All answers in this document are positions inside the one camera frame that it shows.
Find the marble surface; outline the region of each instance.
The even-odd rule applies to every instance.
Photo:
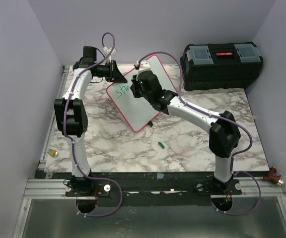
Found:
[[[119,65],[122,73],[133,66]],[[165,65],[176,88],[179,69]],[[66,89],[72,81],[70,70]],[[133,132],[106,93],[108,84],[103,80],[90,84],[83,100],[88,116],[85,134],[87,159],[93,172],[182,172],[214,171],[215,155],[210,151],[209,136],[195,125],[176,117],[160,114],[153,127],[146,126]],[[245,126],[253,136],[252,148],[235,156],[234,170],[267,171],[267,160],[258,136],[253,116],[243,89],[214,89],[209,91],[182,91],[188,101],[209,110],[232,112],[236,121]],[[249,144],[241,131],[237,150]],[[71,172],[72,163],[68,145],[61,132],[54,131],[50,148],[59,153],[57,158],[47,155],[46,172]]]

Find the black toolbox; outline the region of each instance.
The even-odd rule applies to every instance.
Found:
[[[253,42],[188,45],[180,63],[186,91],[246,88],[259,76],[263,58]]]

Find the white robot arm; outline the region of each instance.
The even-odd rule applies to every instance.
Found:
[[[213,115],[235,121],[232,113],[225,111],[223,114],[201,108],[188,101],[184,103],[176,92],[163,90],[157,75],[153,74],[146,61],[142,61],[137,75],[133,76],[131,90],[135,98],[144,97],[155,110],[171,116],[177,116],[198,126],[210,135],[209,148],[215,154],[214,178],[224,185],[232,178],[232,151],[238,145],[240,132],[237,126],[224,120],[212,117]]]
[[[68,91],[63,95],[61,99],[56,99],[54,101],[57,127],[58,130],[64,134],[65,105],[69,96],[71,96],[66,120],[66,132],[68,136],[66,137],[66,141],[68,143],[71,155],[72,176],[78,178],[82,178],[84,176],[75,164],[73,159],[73,151],[76,163],[80,166],[82,171],[86,175],[89,175],[91,172],[91,167],[87,161],[84,144],[84,134],[87,131],[88,118],[82,103],[87,86],[89,83],[91,83],[94,76],[105,77],[106,81],[108,82],[128,82],[122,73],[118,70],[114,60],[109,60],[105,64],[97,64],[91,70],[87,70],[82,75],[80,75],[85,68],[96,64],[96,50],[97,49],[94,47],[85,46],[83,48],[83,57],[73,66],[73,79]]]

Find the lavender wall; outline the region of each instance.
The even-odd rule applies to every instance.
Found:
[[[57,56],[73,64],[85,45],[115,34],[118,62],[187,44],[253,40],[274,0],[29,0]],[[173,62],[163,58],[163,62]]]
[[[277,0],[254,42],[264,69],[248,99],[270,166],[286,181],[286,1]]]
[[[0,238],[12,236],[62,71],[27,0],[0,0]]]

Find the purple cable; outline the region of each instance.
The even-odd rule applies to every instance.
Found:
[[[152,52],[152,53],[147,54],[146,56],[143,56],[143,57],[139,60],[139,64],[140,64],[141,61],[142,61],[143,59],[145,59],[146,57],[149,57],[149,56],[155,55],[155,54],[168,55],[168,56],[170,56],[173,60],[175,60],[175,62],[177,63],[177,65],[178,65],[178,67],[179,67],[179,71],[180,71],[180,81],[179,81],[179,89],[178,89],[178,98],[179,98],[179,100],[180,100],[184,105],[186,105],[187,107],[189,107],[189,108],[191,108],[191,109],[193,109],[193,110],[195,110],[195,111],[197,111],[197,112],[199,112],[199,113],[201,113],[201,114],[204,114],[204,115],[206,115],[206,116],[210,116],[209,113],[207,113],[207,112],[205,112],[205,111],[203,111],[203,110],[200,110],[200,109],[198,109],[198,108],[195,108],[195,107],[193,107],[192,105],[186,103],[185,100],[182,98],[182,96],[181,96],[181,90],[182,90],[182,83],[183,83],[183,69],[182,69],[182,66],[181,66],[181,64],[179,63],[179,61],[178,61],[173,55],[171,55],[170,53],[164,52],[164,51]],[[223,118],[223,117],[216,116],[216,115],[211,115],[211,117],[217,118],[217,119],[221,119],[221,120],[225,120],[225,121],[227,121],[227,122],[229,122],[229,123],[231,123],[231,124],[233,124],[233,125],[236,125],[237,127],[239,127],[239,128],[241,128],[242,130],[244,130],[244,132],[248,135],[249,141],[250,141],[248,147],[245,148],[245,149],[243,149],[243,150],[240,150],[240,151],[237,151],[237,152],[233,153],[232,156],[231,156],[232,159],[233,159],[233,157],[234,157],[235,155],[238,155],[238,154],[240,154],[240,153],[246,152],[246,151],[248,151],[248,150],[252,147],[252,144],[253,144],[252,136],[251,136],[250,132],[249,132],[245,127],[243,127],[242,125],[240,125],[240,124],[238,124],[238,123],[236,123],[236,122],[234,122],[234,121],[232,121],[232,120],[229,120],[229,119],[227,119],[227,118]],[[257,184],[257,187],[258,187],[258,190],[259,190],[259,200],[258,200],[258,202],[257,202],[257,204],[255,205],[254,208],[252,208],[251,210],[249,210],[249,211],[247,211],[247,212],[243,212],[243,213],[239,213],[239,214],[225,213],[225,212],[223,212],[223,211],[217,209],[217,208],[215,207],[215,205],[213,204],[214,207],[216,208],[216,210],[217,210],[218,212],[220,212],[220,213],[227,214],[227,215],[231,215],[231,216],[246,215],[246,214],[248,214],[248,213],[254,211],[255,209],[257,209],[257,207],[258,207],[259,204],[260,204],[260,201],[261,201],[261,190],[260,190],[260,186],[259,186],[258,182],[256,181],[256,179],[255,179],[251,174],[249,174],[248,172],[245,172],[245,171],[238,171],[238,172],[234,173],[233,175],[234,175],[234,176],[237,176],[238,173],[245,173],[245,174],[249,175],[249,176],[254,180],[254,182]]]
[[[212,205],[213,205],[213,207],[216,209],[216,211],[218,211],[218,212],[220,212],[220,213],[222,213],[222,214],[225,214],[225,215],[229,215],[229,216],[242,216],[242,215],[247,215],[247,214],[253,212],[253,211],[256,210],[256,209],[258,208],[258,206],[260,205],[260,202],[261,202],[261,189],[260,189],[260,186],[259,186],[259,184],[258,184],[258,181],[257,181],[251,174],[249,174],[249,173],[246,172],[246,171],[238,171],[238,172],[236,172],[236,173],[234,174],[234,176],[237,176],[239,173],[244,173],[244,174],[250,176],[250,177],[253,179],[253,181],[257,184],[258,191],[259,191],[259,199],[258,199],[258,202],[256,203],[256,205],[255,205],[252,209],[250,209],[249,211],[246,211],[246,212],[242,212],[242,213],[223,212],[223,211],[219,210],[219,209],[214,205],[214,203],[212,202]]]
[[[104,61],[111,55],[112,51],[114,50],[115,38],[114,38],[114,36],[113,36],[112,33],[110,33],[110,32],[104,33],[104,35],[102,36],[102,40],[101,40],[101,41],[103,42],[103,38],[104,38],[106,35],[110,35],[110,36],[112,37],[112,39],[113,39],[113,45],[112,45],[111,51],[110,51],[109,54],[108,54],[106,57],[104,57],[101,61],[99,61],[99,62],[97,62],[97,63],[95,63],[95,64],[89,66],[88,68],[84,69],[84,70],[76,77],[76,79],[75,79],[75,81],[74,81],[74,83],[73,83],[73,85],[72,85],[72,87],[71,87],[70,95],[69,95],[69,97],[68,97],[68,99],[67,99],[67,101],[66,101],[65,111],[64,111],[64,136],[67,137],[67,138],[69,138],[69,139],[71,140],[71,143],[72,143],[72,145],[71,145],[71,148],[72,148],[72,149],[71,149],[71,150],[72,150],[72,158],[73,158],[74,164],[76,165],[76,167],[78,168],[78,170],[80,171],[80,173],[81,173],[83,176],[85,176],[87,179],[91,179],[91,180],[105,180],[105,181],[113,182],[113,183],[115,183],[115,185],[118,187],[118,189],[119,189],[119,191],[120,191],[120,202],[119,202],[118,206],[117,206],[115,209],[113,209],[111,212],[108,212],[108,213],[105,213],[105,214],[101,214],[101,215],[91,215],[91,214],[82,213],[82,212],[80,212],[80,210],[79,210],[79,208],[78,208],[78,204],[77,204],[78,213],[79,213],[79,214],[82,214],[82,215],[84,215],[84,216],[87,216],[87,217],[105,217],[105,216],[111,215],[112,213],[116,212],[116,211],[120,208],[121,203],[122,203],[122,198],[123,198],[123,197],[122,197],[122,189],[121,189],[120,185],[119,185],[116,181],[114,181],[113,179],[110,179],[110,178],[94,178],[94,177],[90,177],[90,176],[86,175],[86,174],[82,171],[81,167],[80,167],[79,164],[77,163],[77,159],[75,158],[74,139],[73,139],[71,136],[68,136],[68,135],[67,135],[67,111],[68,111],[68,105],[69,105],[69,101],[70,101],[70,99],[71,99],[71,97],[72,97],[72,95],[73,95],[73,91],[74,91],[74,88],[75,88],[75,86],[76,86],[77,81],[79,80],[79,78],[82,76],[83,73],[87,72],[87,71],[90,70],[91,68],[93,68],[93,67],[95,67],[95,66],[101,64],[102,62],[104,62]]]

